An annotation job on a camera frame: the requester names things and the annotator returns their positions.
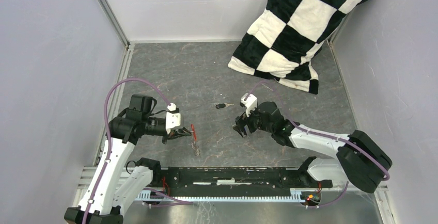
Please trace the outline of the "red key tag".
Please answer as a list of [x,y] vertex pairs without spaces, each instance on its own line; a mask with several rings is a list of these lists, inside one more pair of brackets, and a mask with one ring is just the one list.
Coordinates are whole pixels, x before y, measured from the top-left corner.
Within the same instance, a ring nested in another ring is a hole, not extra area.
[[192,135],[193,135],[194,141],[197,141],[197,135],[196,135],[196,130],[195,130],[194,124],[191,124],[191,129],[192,129]]

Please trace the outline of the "metal key holder plate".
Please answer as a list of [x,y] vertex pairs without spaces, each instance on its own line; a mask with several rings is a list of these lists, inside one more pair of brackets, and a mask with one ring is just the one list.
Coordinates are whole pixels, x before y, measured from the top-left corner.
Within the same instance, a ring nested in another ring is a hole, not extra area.
[[192,149],[194,151],[194,155],[195,156],[199,156],[200,155],[200,149],[199,149],[199,146],[198,146],[196,138],[194,138],[194,140],[191,142],[191,146],[192,146]]

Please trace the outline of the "black head key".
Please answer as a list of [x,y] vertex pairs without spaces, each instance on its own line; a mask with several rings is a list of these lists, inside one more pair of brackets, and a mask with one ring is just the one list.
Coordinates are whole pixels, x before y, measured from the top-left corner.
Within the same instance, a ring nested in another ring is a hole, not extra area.
[[222,109],[222,108],[227,108],[233,106],[233,104],[229,104],[229,103],[220,103],[220,104],[216,104],[215,108],[216,109]]

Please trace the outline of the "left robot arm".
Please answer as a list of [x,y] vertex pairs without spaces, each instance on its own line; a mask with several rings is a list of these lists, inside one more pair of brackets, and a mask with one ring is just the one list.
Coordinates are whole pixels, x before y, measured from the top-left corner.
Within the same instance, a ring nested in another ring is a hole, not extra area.
[[77,207],[67,208],[67,223],[123,223],[124,215],[139,193],[162,181],[159,161],[141,158],[133,172],[119,184],[122,171],[138,140],[144,135],[161,136],[163,142],[191,132],[182,126],[179,108],[170,103],[165,118],[153,112],[157,100],[134,94],[130,104],[108,124],[109,134],[104,151],[87,192]]

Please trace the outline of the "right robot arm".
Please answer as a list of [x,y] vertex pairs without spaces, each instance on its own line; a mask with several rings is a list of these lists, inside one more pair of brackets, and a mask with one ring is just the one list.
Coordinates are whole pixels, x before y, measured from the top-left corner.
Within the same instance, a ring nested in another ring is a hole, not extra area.
[[274,102],[241,100],[245,111],[236,117],[233,129],[240,136],[261,130],[270,133],[281,146],[312,150],[327,156],[315,158],[298,173],[299,182],[311,187],[318,181],[348,181],[358,189],[373,193],[389,180],[393,162],[365,132],[335,134],[311,129],[283,117]]

